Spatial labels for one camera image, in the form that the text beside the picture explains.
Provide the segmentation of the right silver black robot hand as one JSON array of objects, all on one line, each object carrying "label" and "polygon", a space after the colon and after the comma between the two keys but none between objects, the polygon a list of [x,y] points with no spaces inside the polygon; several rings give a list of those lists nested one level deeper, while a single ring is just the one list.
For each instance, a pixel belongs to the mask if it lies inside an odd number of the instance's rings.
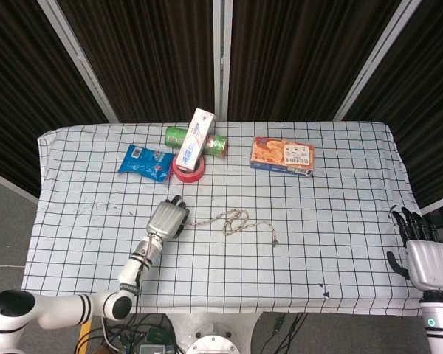
[{"label": "right silver black robot hand", "polygon": [[406,208],[391,211],[405,248],[407,266],[398,264],[394,254],[387,252],[392,271],[422,292],[443,292],[443,243],[436,227],[425,218]]}]

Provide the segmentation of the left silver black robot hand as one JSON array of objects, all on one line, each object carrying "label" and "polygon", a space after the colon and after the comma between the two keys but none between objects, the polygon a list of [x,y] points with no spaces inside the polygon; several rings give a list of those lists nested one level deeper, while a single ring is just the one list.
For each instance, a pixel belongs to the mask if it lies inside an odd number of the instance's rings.
[{"label": "left silver black robot hand", "polygon": [[146,230],[149,235],[167,242],[180,235],[190,214],[181,195],[162,201],[151,216]]}]

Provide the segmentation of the red tape roll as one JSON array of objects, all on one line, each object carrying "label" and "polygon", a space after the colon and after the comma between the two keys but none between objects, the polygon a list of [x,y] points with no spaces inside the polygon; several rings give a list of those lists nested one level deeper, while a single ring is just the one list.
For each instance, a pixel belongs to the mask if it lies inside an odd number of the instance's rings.
[{"label": "red tape roll", "polygon": [[187,171],[181,170],[176,165],[177,157],[178,157],[178,155],[175,155],[175,157],[171,163],[171,170],[181,182],[194,183],[194,182],[197,182],[203,176],[203,174],[205,172],[204,156],[199,157],[199,160],[196,163],[196,168],[193,172],[187,172]]}]

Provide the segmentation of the blue snack bag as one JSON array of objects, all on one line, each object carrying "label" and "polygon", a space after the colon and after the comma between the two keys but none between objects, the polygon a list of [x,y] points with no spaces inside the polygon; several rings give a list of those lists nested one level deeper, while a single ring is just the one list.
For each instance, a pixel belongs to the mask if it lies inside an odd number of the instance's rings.
[{"label": "blue snack bag", "polygon": [[129,145],[119,173],[137,173],[155,182],[166,181],[172,173],[174,153],[164,153],[145,147]]}]

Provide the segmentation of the white toothpaste box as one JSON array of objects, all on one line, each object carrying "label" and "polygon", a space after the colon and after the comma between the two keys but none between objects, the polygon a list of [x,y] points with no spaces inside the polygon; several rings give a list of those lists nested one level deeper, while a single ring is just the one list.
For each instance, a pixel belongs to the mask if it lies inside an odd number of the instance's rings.
[{"label": "white toothpaste box", "polygon": [[184,171],[193,172],[202,154],[207,135],[216,119],[215,114],[197,108],[189,124],[184,142],[176,159],[176,166]]}]

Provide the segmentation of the green cylindrical snack can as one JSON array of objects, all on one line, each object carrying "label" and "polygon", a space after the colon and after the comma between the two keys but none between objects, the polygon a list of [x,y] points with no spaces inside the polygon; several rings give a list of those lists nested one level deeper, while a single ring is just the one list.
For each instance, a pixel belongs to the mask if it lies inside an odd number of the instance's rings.
[{"label": "green cylindrical snack can", "polygon": [[[170,148],[181,148],[188,130],[174,126],[167,127],[165,131],[165,145]],[[228,139],[225,136],[207,135],[203,154],[211,156],[226,156]]]}]

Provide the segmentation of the white black checkered tablecloth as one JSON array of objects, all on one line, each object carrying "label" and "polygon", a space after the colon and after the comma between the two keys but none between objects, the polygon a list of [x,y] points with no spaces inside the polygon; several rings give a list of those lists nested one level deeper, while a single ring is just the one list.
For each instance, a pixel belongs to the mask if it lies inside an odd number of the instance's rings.
[{"label": "white black checkered tablecloth", "polygon": [[[219,122],[225,157],[193,184],[118,169],[129,145],[165,150],[164,125],[82,125],[38,139],[41,195],[22,286],[51,296],[117,290],[157,205],[181,195],[189,227],[142,283],[154,312],[415,316],[421,294],[390,269],[405,250],[392,210],[417,210],[380,122]],[[313,176],[250,167],[256,136],[312,145]]]}]

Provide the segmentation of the green circuit board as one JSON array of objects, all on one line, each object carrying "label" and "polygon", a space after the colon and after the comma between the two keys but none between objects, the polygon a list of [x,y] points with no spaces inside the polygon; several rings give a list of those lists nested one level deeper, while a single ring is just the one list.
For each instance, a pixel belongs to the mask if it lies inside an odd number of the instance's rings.
[{"label": "green circuit board", "polygon": [[166,330],[158,327],[149,327],[146,341],[152,344],[167,344],[170,337]]}]

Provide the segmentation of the orange blue biscuit box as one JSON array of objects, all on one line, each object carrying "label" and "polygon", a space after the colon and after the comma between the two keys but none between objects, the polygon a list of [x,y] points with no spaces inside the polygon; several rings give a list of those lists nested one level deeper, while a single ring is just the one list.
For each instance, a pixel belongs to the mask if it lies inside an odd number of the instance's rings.
[{"label": "orange blue biscuit box", "polygon": [[250,167],[256,170],[313,176],[315,148],[312,145],[256,136],[253,140]]}]

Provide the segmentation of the dark ribbed partition panel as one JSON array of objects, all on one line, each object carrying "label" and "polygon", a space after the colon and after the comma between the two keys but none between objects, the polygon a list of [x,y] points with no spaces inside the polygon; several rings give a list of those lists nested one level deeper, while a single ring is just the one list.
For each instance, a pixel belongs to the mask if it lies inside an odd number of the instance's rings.
[{"label": "dark ribbed partition panel", "polygon": [[215,110],[213,0],[58,0],[117,118]]},{"label": "dark ribbed partition panel", "polygon": [[389,126],[420,207],[443,199],[443,0],[422,0],[345,116]]},{"label": "dark ribbed partition panel", "polygon": [[401,0],[234,0],[227,118],[331,121]]},{"label": "dark ribbed partition panel", "polygon": [[107,121],[36,0],[0,0],[0,176],[37,197],[38,137]]}]

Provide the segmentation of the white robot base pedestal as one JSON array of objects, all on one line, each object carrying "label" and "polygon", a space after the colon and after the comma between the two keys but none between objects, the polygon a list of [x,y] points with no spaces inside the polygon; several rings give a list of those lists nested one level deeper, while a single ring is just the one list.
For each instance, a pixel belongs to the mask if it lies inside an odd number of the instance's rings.
[{"label": "white robot base pedestal", "polygon": [[172,313],[168,315],[184,354],[251,354],[260,313]]}]

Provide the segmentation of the grey partition frame post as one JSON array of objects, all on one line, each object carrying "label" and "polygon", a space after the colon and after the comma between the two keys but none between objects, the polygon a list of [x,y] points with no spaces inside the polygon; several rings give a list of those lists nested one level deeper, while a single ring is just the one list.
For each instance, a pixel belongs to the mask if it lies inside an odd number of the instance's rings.
[{"label": "grey partition frame post", "polygon": [[377,40],[370,55],[351,85],[351,88],[348,90],[346,97],[336,111],[332,119],[333,122],[342,121],[351,110],[351,107],[363,92],[366,84],[388,54],[389,50],[421,3],[422,0],[401,0],[399,6],[391,16],[390,21],[385,26],[381,36]]},{"label": "grey partition frame post", "polygon": [[215,115],[218,121],[227,121],[233,32],[233,0],[212,0],[212,5]]},{"label": "grey partition frame post", "polygon": [[36,0],[109,123],[119,119],[57,0]]}]

